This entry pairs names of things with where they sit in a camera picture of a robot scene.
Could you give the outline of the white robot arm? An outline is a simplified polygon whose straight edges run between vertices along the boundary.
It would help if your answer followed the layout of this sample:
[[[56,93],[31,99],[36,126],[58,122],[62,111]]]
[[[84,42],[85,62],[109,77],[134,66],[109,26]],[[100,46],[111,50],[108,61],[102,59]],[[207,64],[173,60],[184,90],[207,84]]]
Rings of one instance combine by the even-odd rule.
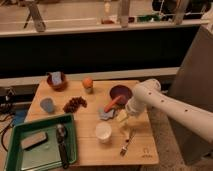
[[[132,89],[119,88],[116,93],[126,101],[126,113],[138,117],[146,106],[152,106],[213,144],[213,113],[161,93],[157,79],[137,83]]]

